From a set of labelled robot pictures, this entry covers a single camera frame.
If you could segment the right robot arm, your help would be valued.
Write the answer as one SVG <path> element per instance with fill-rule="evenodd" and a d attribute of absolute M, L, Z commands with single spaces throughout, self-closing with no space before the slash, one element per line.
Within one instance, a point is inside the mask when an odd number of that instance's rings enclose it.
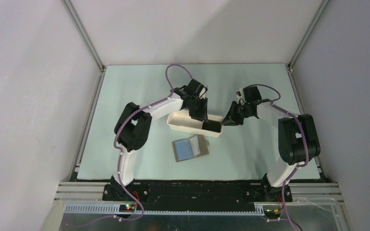
<path fill-rule="evenodd" d="M 277 129 L 279 159 L 275 168 L 264 175 L 261 187 L 262 197 L 274 201 L 297 170 L 319 156 L 320 143 L 311 115 L 295 114 L 278 106 L 279 92 L 275 99 L 262 98 L 259 87 L 261 84 L 252 84 L 240 89 L 221 125 L 241 126 L 246 118 L 255 117 Z"/>

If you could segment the white plastic tray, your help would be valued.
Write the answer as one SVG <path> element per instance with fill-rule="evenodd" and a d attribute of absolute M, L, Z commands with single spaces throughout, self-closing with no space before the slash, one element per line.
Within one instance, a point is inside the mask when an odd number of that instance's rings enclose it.
<path fill-rule="evenodd" d="M 214 120 L 221 122 L 223 119 L 219 115 L 208 114 L 208 120 Z M 192 119 L 187 110 L 180 110 L 171 112 L 168 115 L 167 124 L 172 130 L 187 132 L 192 134 L 204 135 L 208 137 L 218 138 L 221 134 L 211 131 L 202 130 L 202 121 Z"/>

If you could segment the beige card holder wallet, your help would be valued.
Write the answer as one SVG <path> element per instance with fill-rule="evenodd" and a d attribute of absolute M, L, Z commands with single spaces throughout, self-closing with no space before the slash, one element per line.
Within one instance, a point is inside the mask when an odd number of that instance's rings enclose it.
<path fill-rule="evenodd" d="M 193 135 L 187 139 L 172 142 L 176 162 L 183 162 L 209 154 L 209 142 L 203 135 Z"/>

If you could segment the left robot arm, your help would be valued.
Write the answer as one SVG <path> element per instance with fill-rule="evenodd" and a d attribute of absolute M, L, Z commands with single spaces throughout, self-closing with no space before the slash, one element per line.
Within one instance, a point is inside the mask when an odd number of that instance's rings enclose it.
<path fill-rule="evenodd" d="M 114 128 L 114 147 L 119 150 L 117 170 L 113 177 L 118 182 L 114 194 L 120 200 L 132 197 L 133 171 L 137 152 L 147 142 L 151 123 L 175 111 L 187 111 L 190 119 L 204 123 L 208 121 L 208 88 L 197 80 L 187 85 L 171 88 L 168 96 L 143 106 L 128 103 Z"/>

